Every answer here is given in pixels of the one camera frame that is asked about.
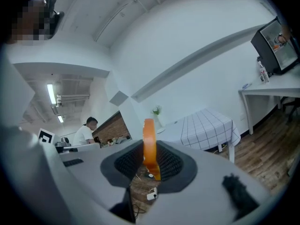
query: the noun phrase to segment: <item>white bottle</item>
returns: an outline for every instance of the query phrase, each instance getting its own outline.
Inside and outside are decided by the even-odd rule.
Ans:
[[[262,64],[261,61],[257,61],[257,63],[258,63],[258,66],[259,66],[259,70],[260,70],[260,72],[261,72],[261,75],[262,75],[262,77],[263,77],[264,83],[269,83],[270,80],[269,80],[269,76],[268,76],[268,73],[267,73],[266,68],[264,67],[264,65]]]

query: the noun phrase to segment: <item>white shirt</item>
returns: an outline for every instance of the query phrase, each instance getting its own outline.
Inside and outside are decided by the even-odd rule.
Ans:
[[[82,126],[75,133],[72,146],[88,144],[88,139],[93,139],[92,130],[90,130],[87,126]]]

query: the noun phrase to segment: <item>table leg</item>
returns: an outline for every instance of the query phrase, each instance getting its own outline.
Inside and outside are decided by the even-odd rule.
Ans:
[[[277,102],[277,106],[278,109],[281,109],[281,100],[280,100],[280,96],[275,96],[276,102]]]
[[[222,149],[222,145],[221,145],[221,144],[220,144],[220,145],[218,145],[218,146],[217,146],[217,148],[219,148],[219,152],[223,151],[223,149]]]
[[[229,161],[234,163],[234,146],[232,145],[232,143],[228,144],[228,150],[229,150]]]
[[[249,133],[250,133],[250,135],[252,135],[253,134],[253,123],[252,123],[252,117],[251,117],[251,113],[250,113],[250,109],[249,109],[249,98],[247,95],[245,95],[243,93],[242,93],[242,96],[243,96],[246,114],[247,114]]]

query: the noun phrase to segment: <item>chair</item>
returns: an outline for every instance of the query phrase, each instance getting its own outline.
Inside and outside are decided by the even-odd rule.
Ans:
[[[293,120],[293,113],[296,111],[296,109],[298,107],[300,107],[300,98],[296,98],[295,101],[293,101],[293,102],[282,104],[282,106],[283,106],[283,111],[285,111],[287,106],[293,106],[292,111],[289,114],[289,119],[288,119],[288,121],[291,122]]]

